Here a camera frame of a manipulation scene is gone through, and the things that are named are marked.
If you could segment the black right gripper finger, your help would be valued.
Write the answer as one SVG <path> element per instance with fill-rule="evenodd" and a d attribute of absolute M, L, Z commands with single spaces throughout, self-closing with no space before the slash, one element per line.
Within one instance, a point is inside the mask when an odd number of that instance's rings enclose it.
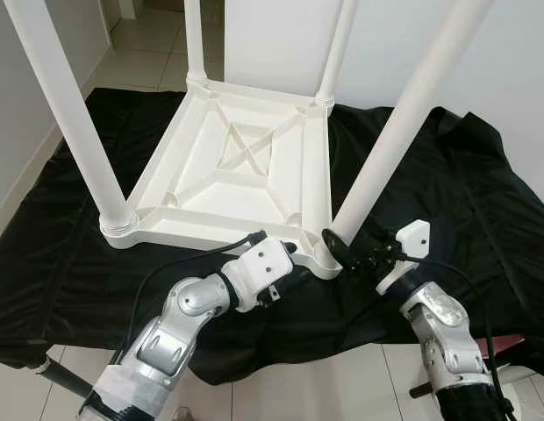
<path fill-rule="evenodd" d="M 344 240 L 340 239 L 337 233 L 333 232 L 332 229 L 326 228 L 321 232 L 321 237 L 323 237 L 325 248 L 342 268 L 351 268 L 354 265 L 354 256 L 351 248 L 349 248 L 349 245 Z"/>

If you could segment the white plastic table top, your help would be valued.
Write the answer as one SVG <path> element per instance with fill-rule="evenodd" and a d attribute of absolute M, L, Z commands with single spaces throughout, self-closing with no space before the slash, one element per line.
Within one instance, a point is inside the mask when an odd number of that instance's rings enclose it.
<path fill-rule="evenodd" d="M 104 229 L 104 239 L 208 250 L 266 232 L 296 246 L 297 265 L 333 278 L 341 267 L 321 237 L 333 220 L 332 108 L 272 89 L 189 84 L 129 193 L 134 225 Z"/>

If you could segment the white plastic table leg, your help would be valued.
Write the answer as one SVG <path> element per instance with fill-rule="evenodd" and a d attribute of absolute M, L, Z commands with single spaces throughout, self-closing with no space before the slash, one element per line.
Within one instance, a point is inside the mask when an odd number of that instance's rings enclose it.
<path fill-rule="evenodd" d="M 208 83 L 208 75 L 204 68 L 203 46 L 203 13 L 200 0 L 183 0 L 185 51 L 187 51 L 188 84 L 204 87 Z"/>
<path fill-rule="evenodd" d="M 3 0 L 3 3 L 98 209 L 100 232 L 111 247 L 134 246 L 139 217 L 121 192 L 45 0 Z"/>
<path fill-rule="evenodd" d="M 327 113 L 331 112 L 333 107 L 333 89 L 336 88 L 341 65 L 343 65 L 343 60 L 345 59 L 357 4 L 359 4 L 359 0 L 341 0 L 339 17 L 333 28 L 331 45 L 329 46 L 327 59 L 325 60 L 323 76 L 321 76 L 315 96 L 317 104 L 321 105 Z"/>
<path fill-rule="evenodd" d="M 420 127 L 425 123 L 445 76 L 472 43 L 493 0 L 456 0 L 446 13 L 428 48 L 388 117 L 369 156 L 349 189 L 331 232 L 352 244 L 385 185 L 395 173 Z"/>

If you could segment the black table cloth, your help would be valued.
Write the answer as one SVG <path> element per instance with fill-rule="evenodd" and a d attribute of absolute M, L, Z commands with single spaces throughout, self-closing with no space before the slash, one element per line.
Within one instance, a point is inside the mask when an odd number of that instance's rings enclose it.
<path fill-rule="evenodd" d="M 496 334 L 540 331 L 544 203 L 479 116 L 430 112 L 372 218 L 391 230 L 429 222 L 433 263 L 421 274 L 460 298 L 474 336 L 483 337 L 483 308 Z M 173 283 L 221 263 L 223 256 L 155 244 L 112 248 L 71 152 L 60 146 L 0 237 L 0 364 L 39 364 L 56 345 L 117 348 L 128 328 L 160 312 Z M 190 364 L 201 381 L 244 380 L 373 342 L 415 342 L 395 305 L 361 278 L 320 280 L 304 268 L 295 277 L 300 288 L 275 305 L 224 314 L 203 329 Z"/>

